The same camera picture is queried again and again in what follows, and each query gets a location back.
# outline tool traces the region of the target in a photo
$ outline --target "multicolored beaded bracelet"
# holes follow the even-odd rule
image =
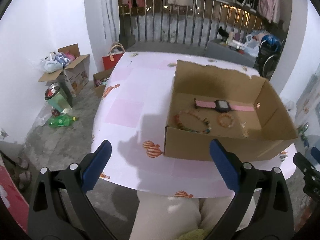
[[[192,115],[193,117],[195,117],[196,119],[200,120],[201,122],[204,122],[204,124],[208,127],[206,130],[204,131],[197,131],[197,130],[192,130],[192,129],[189,129],[188,127],[184,126],[181,121],[180,121],[180,115],[181,114],[189,114],[189,115]],[[202,133],[202,134],[208,134],[211,130],[211,125],[210,125],[210,122],[208,119],[204,118],[203,120],[197,116],[195,114],[195,112],[193,111],[189,111],[189,110],[181,110],[178,114],[176,114],[174,116],[175,120],[176,120],[176,123],[178,125],[178,127],[181,129],[181,130],[185,130],[185,131],[189,131],[189,132],[196,132],[196,133]]]

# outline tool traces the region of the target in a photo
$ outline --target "red board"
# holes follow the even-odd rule
[[[29,205],[5,168],[0,156],[0,196],[18,225],[27,233]]]

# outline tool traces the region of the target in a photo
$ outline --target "plastic bag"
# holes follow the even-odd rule
[[[267,41],[267,43],[274,49],[275,52],[277,52],[281,47],[280,39],[272,34],[263,36],[261,41]]]
[[[35,128],[37,126],[44,126],[44,124],[49,120],[52,116],[51,114],[52,106],[49,104],[45,104],[44,107],[41,109],[40,113],[36,117],[32,127]]]
[[[244,44],[244,52],[251,57],[258,57],[259,55],[259,42],[252,38],[251,34],[246,37],[246,43]]]
[[[47,73],[53,73],[61,69],[63,69],[63,65],[58,61],[53,60],[52,53],[50,53],[49,60],[44,63],[44,71]]]
[[[63,52],[60,52],[59,54],[54,55],[53,59],[58,61],[61,65],[63,65],[64,68],[68,66],[69,63],[71,62],[71,60]]]
[[[295,104],[295,102],[287,98],[281,98],[281,101],[284,104],[284,107],[287,110],[289,116],[291,117],[292,122],[294,122],[296,119],[297,105]]]
[[[71,61],[74,61],[76,59],[76,57],[73,54],[71,54],[69,51],[66,51],[65,54]]]

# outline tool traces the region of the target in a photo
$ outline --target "stainless steel container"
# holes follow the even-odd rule
[[[66,114],[71,110],[71,106],[67,101],[67,95],[58,82],[48,87],[44,94],[44,100],[60,113]]]

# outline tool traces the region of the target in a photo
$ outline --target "red shopping bag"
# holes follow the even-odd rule
[[[120,47],[122,49],[122,51],[118,54],[111,52],[116,47]],[[124,50],[124,47],[122,46],[121,43],[119,43],[119,42],[112,43],[111,47],[110,47],[109,55],[106,57],[102,57],[104,69],[107,70],[107,69],[115,67],[117,65],[118,61],[121,59],[124,52],[125,52],[125,50]]]

